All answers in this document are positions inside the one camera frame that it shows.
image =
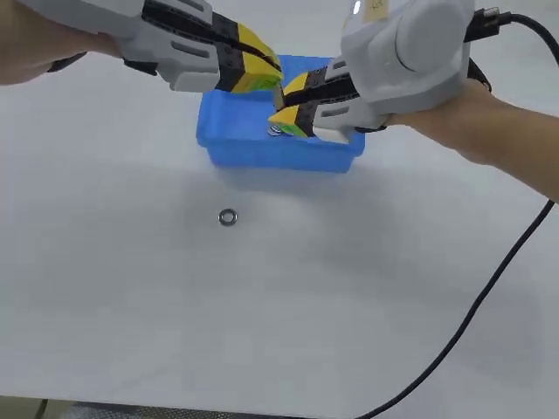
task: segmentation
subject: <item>metal ring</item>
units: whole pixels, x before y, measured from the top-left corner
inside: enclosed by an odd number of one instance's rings
[[[219,213],[217,220],[224,227],[231,227],[237,222],[237,211],[231,208],[226,208]]]

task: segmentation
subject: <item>white tabletop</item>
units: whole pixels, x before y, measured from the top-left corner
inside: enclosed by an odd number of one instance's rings
[[[347,10],[213,3],[306,55],[337,53]],[[559,35],[555,0],[496,3]],[[502,98],[559,113],[559,71],[527,30],[473,56]],[[93,55],[2,88],[0,394],[359,415],[431,362],[545,203],[404,128],[371,135],[347,175],[217,170],[199,101]],[[387,417],[556,417],[558,233],[554,212]]]

